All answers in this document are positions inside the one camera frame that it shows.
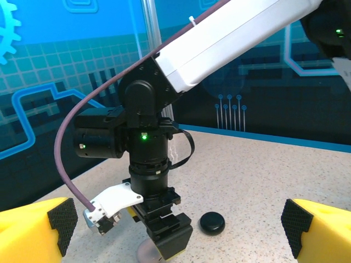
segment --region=black disc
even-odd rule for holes
[[[223,232],[225,221],[222,215],[216,212],[208,212],[200,219],[202,231],[209,236],[216,236]]]

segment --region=table surface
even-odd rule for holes
[[[301,198],[351,210],[351,154],[291,146],[230,136],[191,132],[196,150],[190,161],[169,174],[192,220],[193,235],[186,251],[172,263],[296,262],[280,222],[286,199]],[[180,134],[169,142],[174,162],[186,157],[190,146]],[[75,178],[76,186],[94,198],[109,186],[128,178],[128,154],[108,159]],[[73,197],[62,186],[41,200]],[[134,263],[139,244],[148,238],[144,225],[134,223],[123,210],[122,219],[103,237],[90,231],[83,219],[83,205],[76,199],[79,220],[64,263]],[[224,232],[204,235],[200,217],[221,213]]]

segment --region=purple cable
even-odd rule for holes
[[[198,18],[194,20],[196,24],[200,23],[202,20],[207,18],[209,15],[213,14],[215,11],[217,11],[220,7],[223,5],[227,4],[230,0],[221,0],[217,2],[215,5],[213,5],[211,8],[209,8],[206,12],[202,13]],[[71,192],[77,197],[81,203],[88,208],[90,212],[95,210],[95,206],[78,190],[78,188],[74,185],[74,183],[71,181],[70,177],[67,175],[67,172],[65,170],[65,167],[62,163],[61,159],[61,143],[62,139],[65,133],[65,130],[67,129],[67,126],[69,125],[70,121],[74,118],[75,114],[91,99],[93,99],[96,95],[98,95],[100,92],[103,90],[107,89],[110,85],[114,84],[117,82],[120,78],[122,78],[125,74],[130,72],[131,70],[135,69],[138,67],[141,63],[143,63],[146,59],[149,57],[155,55],[157,52],[159,52],[162,48],[164,48],[166,45],[183,35],[184,33],[188,32],[191,28],[193,28],[193,24],[189,23],[186,25],[183,29],[178,31],[176,34],[174,34],[171,38],[169,38],[167,41],[163,42],[158,48],[154,49],[151,51],[148,55],[134,63],[132,66],[129,68],[123,70],[121,73],[117,74],[115,77],[109,79],[106,81],[104,84],[102,84],[99,88],[94,90],[93,92],[89,93],[84,99],[82,99],[76,106],[73,107],[73,109],[67,114],[65,119],[63,120],[56,138],[55,138],[55,144],[54,144],[54,158],[55,158],[55,163],[57,167],[57,171],[59,172],[63,182],[67,185],[67,187],[71,190]]]

